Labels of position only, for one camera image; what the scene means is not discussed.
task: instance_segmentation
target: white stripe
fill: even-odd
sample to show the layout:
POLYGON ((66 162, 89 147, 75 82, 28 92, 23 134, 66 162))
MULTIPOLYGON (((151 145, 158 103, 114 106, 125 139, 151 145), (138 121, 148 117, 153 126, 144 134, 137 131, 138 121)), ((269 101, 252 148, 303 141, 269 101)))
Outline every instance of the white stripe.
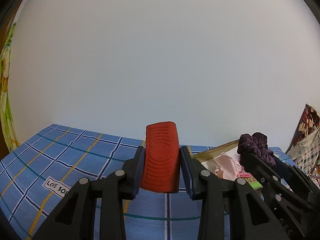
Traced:
MULTIPOLYGON (((54 130, 56 130, 59 126, 57 126, 56 128, 52 128, 52 127, 49 127, 49 128, 51 128, 51 129, 53 129, 52 131, 50 131, 49 133, 52 133, 54 130)), ((33 143, 31 146, 29 146, 27 149, 25 149, 22 153, 20 153, 19 155, 18 155, 18 157, 20 157, 23 153, 25 153, 28 149, 30 149, 30 147, 32 147, 33 145, 35 145, 38 141, 40 141, 42 139, 42 137, 39 139, 39 140, 37 140, 35 143, 33 143)), ((4 168, 4 170, 3 171, 1 171, 0 172, 0 175, 7 169, 7 167, 9 167, 15 160, 17 160, 18 159, 18 157, 16 157, 12 162, 10 162, 5 168, 4 168)))
POLYGON ((138 148, 138 146, 135 146, 135 145, 130 145, 130 144, 120 144, 120 146, 123 146, 123 147, 128 147, 128 148, 135 148, 135 149, 137 149, 138 148))
MULTIPOLYGON (((169 207, 170 207, 170 216, 169 217, 172 217, 171 215, 171 194, 169 194, 169 207)), ((170 240, 172 240, 172 221, 170 220, 170 240)))
MULTIPOLYGON (((73 135, 79 135, 79 134, 77 134, 77 133, 74 133, 74 132, 70 132, 70 131, 64 131, 64 130, 59 130, 59 129, 57 129, 58 131, 60 131, 60 132, 66 132, 66 133, 69 133, 69 134, 73 134, 73 135)), ((97 137, 94 137, 94 136, 90 136, 90 135, 82 135, 82 137, 85 137, 85 138, 92 138, 92 139, 98 139, 97 137)), ((98 141, 100 141, 100 142, 106 142, 106 143, 111 143, 111 144, 117 144, 116 142, 113 142, 113 141, 108 141, 108 140, 105 140, 105 139, 99 139, 98 141)))
MULTIPOLYGON (((79 135, 74 141, 70 142, 69 145, 71 146, 71 144, 74 143, 76 140, 78 140, 80 137, 81 137, 81 135, 79 135)), ((53 161, 51 161, 51 163, 49 163, 49 165, 47 165, 46 168, 44 168, 44 170, 40 173, 40 176, 42 176, 42 175, 46 172, 46 170, 48 169, 48 167, 51 166, 51 165, 60 157, 60 155, 63 154, 68 148, 69 148, 69 147, 66 147, 63 151, 61 151, 61 152, 58 154, 58 156, 57 156, 53 161)), ((29 188, 33 183, 35 183, 38 179, 39 179, 39 177, 37 177, 37 178, 26 188, 24 194, 26 193, 26 191, 28 190, 28 188, 29 188)), ((18 205, 18 203, 20 202, 20 200, 21 200, 21 198, 17 201, 17 204, 16 204, 15 207, 12 209, 12 214, 10 214, 10 217, 9 217, 9 219, 8 219, 9 221, 11 220, 12 216, 14 215, 13 211, 14 211, 15 208, 17 207, 17 205, 18 205)))
MULTIPOLYGON (((10 175, 10 173, 8 171, 5 171, 5 173, 7 174, 8 178, 12 180, 13 176, 10 175)), ((19 185, 17 184, 16 181, 12 181, 12 185, 18 190, 18 192, 21 194, 21 196, 23 197, 24 193, 22 194, 21 192, 23 192, 23 190, 19 187, 19 185)), ((31 203, 26 197, 24 198, 31 206, 33 206, 35 208, 35 210, 39 211, 40 207, 36 204, 36 202, 31 203)))
MULTIPOLYGON (((49 156, 49 155, 47 155, 46 153, 43 153, 42 151, 40 151, 39 149, 37 149, 37 148, 35 148, 35 147, 31 147, 32 149, 34 149, 36 152, 38 152, 38 153, 41 153, 41 155, 43 156, 43 157, 45 157, 45 158, 47 158, 48 160, 50 160, 50 161, 53 161, 54 160, 54 157, 52 157, 52 156, 49 156)), ((73 166, 73 165, 71 165, 71 164, 68 164, 68 163, 65 163, 65 162, 63 162, 62 160, 56 160, 57 162, 56 163, 59 163, 59 164, 61 164, 61 165, 63 165, 64 167, 66 167, 66 168, 70 168, 69 166, 73 166)), ((82 169, 80 169, 79 167, 75 167, 75 169, 78 169, 79 170, 79 172, 84 172, 83 174, 84 175, 88 175, 88 174, 86 174, 85 172, 87 172, 87 173, 91 173, 92 175, 93 175, 93 177, 94 176, 98 176, 97 174, 95 174, 95 173, 92 173, 92 172, 89 172, 89 171, 85 171, 85 170, 82 170, 82 169)))
MULTIPOLYGON (((112 155, 113 151, 118 147, 119 142, 120 142, 120 140, 121 140, 122 138, 123 138, 123 137, 120 137, 120 138, 119 138, 119 140, 118 140, 117 144, 115 145, 115 147, 113 148, 113 150, 110 151, 109 158, 111 158, 111 155, 112 155)), ((101 173, 102 173, 103 169, 105 168, 105 166, 107 165, 108 161, 110 161, 110 162, 109 162, 109 164, 110 164, 112 160, 111 160, 111 159, 108 159, 108 160, 105 162, 105 164, 103 165, 102 169, 99 171, 97 178, 99 178, 99 177, 102 175, 101 173)))
MULTIPOLYGON (((167 201, 167 193, 164 194, 164 217, 168 217, 167 212, 168 207, 168 201, 167 201)), ((168 240, 168 226, 167 226, 167 220, 164 221, 164 240, 168 240)))

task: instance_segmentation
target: purple knitted fabric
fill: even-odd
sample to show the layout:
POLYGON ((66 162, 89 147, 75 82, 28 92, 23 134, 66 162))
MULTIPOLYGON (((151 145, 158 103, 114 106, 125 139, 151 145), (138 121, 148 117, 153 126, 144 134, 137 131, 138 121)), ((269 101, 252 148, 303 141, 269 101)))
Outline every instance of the purple knitted fabric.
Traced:
POLYGON ((271 168, 276 166, 273 151, 268 149, 267 136, 263 133, 256 132, 252 136, 247 133, 242 134, 239 139, 237 152, 240 155, 253 153, 271 168))

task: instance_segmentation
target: metal rivet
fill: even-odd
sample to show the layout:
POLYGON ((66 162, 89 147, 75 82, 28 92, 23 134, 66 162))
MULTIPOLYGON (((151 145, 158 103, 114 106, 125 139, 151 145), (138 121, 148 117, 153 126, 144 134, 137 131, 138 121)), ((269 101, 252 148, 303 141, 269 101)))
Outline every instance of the metal rivet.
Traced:
POLYGON ((79 179, 79 183, 80 184, 86 184, 86 183, 88 183, 88 179, 87 178, 81 178, 81 179, 79 179))
POLYGON ((240 185, 244 185, 247 181, 246 181, 244 178, 239 178, 239 179, 237 179, 237 182, 238 182, 240 185))
POLYGON ((117 170, 115 172, 116 176, 123 176, 124 175, 124 171, 123 170, 117 170))
POLYGON ((201 171, 201 175, 202 175, 202 176, 208 177, 210 174, 211 174, 211 172, 208 171, 208 170, 202 170, 202 171, 201 171))
POLYGON ((276 195, 276 200, 281 201, 281 197, 278 194, 276 195))

